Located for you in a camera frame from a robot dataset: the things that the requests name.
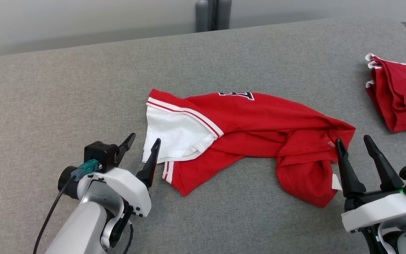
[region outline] red garment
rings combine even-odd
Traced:
[[[183,196],[239,159],[274,157],[284,190],[324,207],[337,192],[332,188],[330,164],[337,161],[334,142],[341,138],[348,144],[355,132],[343,121],[262,93],[210,93],[182,99],[152,90],[147,105],[143,160],[149,156],[151,142],[161,138],[158,162],[166,161],[163,178]],[[183,122],[186,117],[195,125],[183,127],[188,125]],[[197,125],[207,133],[193,133]],[[202,138],[193,138],[200,134]],[[189,140],[192,149],[181,145]]]
[[[371,68],[372,80],[366,91],[379,114],[393,132],[406,130],[406,64],[385,61],[373,54],[366,60]]]

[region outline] gray fabric tablecloth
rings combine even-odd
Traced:
[[[0,253],[32,252],[58,176],[82,163],[85,145],[118,144],[135,132],[121,167],[142,168],[152,88],[179,97],[267,93],[346,121],[357,128],[351,163],[368,190],[379,189],[362,137],[371,135],[400,170],[406,132],[388,131],[364,90],[367,53],[406,62],[406,28],[387,19],[340,18],[0,57]],[[161,179],[162,169],[149,216],[132,219],[132,254],[368,252],[361,234],[343,229],[342,194],[325,209],[290,196],[279,185],[275,159],[242,159],[185,198]],[[39,253],[77,204],[61,199]],[[123,251],[128,234],[110,253]]]

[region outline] robotic arm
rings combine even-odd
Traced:
[[[371,254],[406,254],[406,167],[400,177],[369,135],[364,136],[369,156],[374,159],[380,176],[379,191],[366,192],[348,160],[343,142],[337,140],[337,154],[343,195],[341,214],[346,231],[361,232]],[[386,229],[400,231],[384,233]]]
[[[132,133],[120,146],[92,143],[84,148],[84,164],[64,169],[58,189],[81,202],[51,242],[47,254],[105,254],[118,244],[127,224],[132,234],[131,216],[149,214],[148,188],[152,186],[161,140],[156,140],[147,163],[134,176],[118,168],[134,138]]]

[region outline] red fabric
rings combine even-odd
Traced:
[[[157,90],[150,93],[156,100],[198,111],[224,133],[198,158],[175,161],[171,184],[186,196],[246,156],[277,158],[276,173],[284,190],[325,207],[337,192],[330,164],[337,161],[334,142],[341,138],[348,145],[355,128],[300,103],[251,95],[254,99],[219,93],[180,99]]]
[[[393,132],[406,130],[406,64],[370,55],[374,82],[366,87],[379,114]]]

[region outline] teal connector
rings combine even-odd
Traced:
[[[71,172],[71,176],[76,176],[74,178],[74,182],[79,182],[84,175],[96,172],[99,169],[100,164],[96,159],[91,159],[89,161],[84,162],[81,166]]]

